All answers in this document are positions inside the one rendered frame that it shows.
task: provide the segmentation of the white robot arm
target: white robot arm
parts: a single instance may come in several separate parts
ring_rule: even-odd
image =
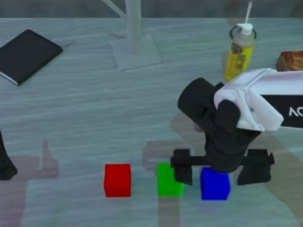
[[[244,72],[215,93],[215,107],[226,99],[235,103],[241,112],[237,125],[240,129],[303,129],[303,71]]]

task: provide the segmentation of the brown box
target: brown box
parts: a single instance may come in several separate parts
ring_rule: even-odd
[[[276,70],[279,72],[303,70],[303,51],[282,52],[276,63]]]

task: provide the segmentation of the red cube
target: red cube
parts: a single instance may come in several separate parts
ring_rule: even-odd
[[[103,188],[106,197],[130,197],[131,165],[105,164]]]

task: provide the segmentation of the green cube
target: green cube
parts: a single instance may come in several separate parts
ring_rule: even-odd
[[[175,181],[170,163],[157,164],[158,196],[182,196],[184,184]]]

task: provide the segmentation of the table surface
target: table surface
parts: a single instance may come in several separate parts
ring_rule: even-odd
[[[251,69],[274,68],[282,51],[302,49],[301,19],[251,21],[258,32]],[[0,20],[0,44],[28,28],[60,45],[73,41],[22,86],[0,78],[0,126],[20,172],[0,182],[0,225],[303,227],[303,131],[280,129],[253,142],[275,153],[269,183],[236,186],[237,171],[228,201],[201,201],[196,168],[182,198],[158,198],[157,160],[182,147],[203,154],[203,134],[176,102],[195,78],[223,80],[231,27],[223,18],[144,19],[143,26],[162,64],[119,72],[108,34],[124,35],[120,19]],[[105,163],[132,165],[131,198],[105,198]]]

